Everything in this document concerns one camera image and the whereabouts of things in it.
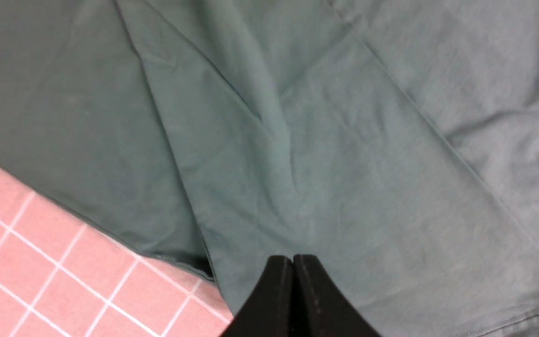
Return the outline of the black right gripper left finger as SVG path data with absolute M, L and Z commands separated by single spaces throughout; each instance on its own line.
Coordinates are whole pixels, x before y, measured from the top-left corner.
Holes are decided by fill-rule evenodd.
M 289 258 L 270 256 L 255 288 L 222 336 L 287 337 L 293 277 Z

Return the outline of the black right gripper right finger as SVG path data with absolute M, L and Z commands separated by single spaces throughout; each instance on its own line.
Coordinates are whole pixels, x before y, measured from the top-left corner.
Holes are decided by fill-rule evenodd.
M 294 337 L 378 337 L 351 305 L 317 256 L 293 259 Z

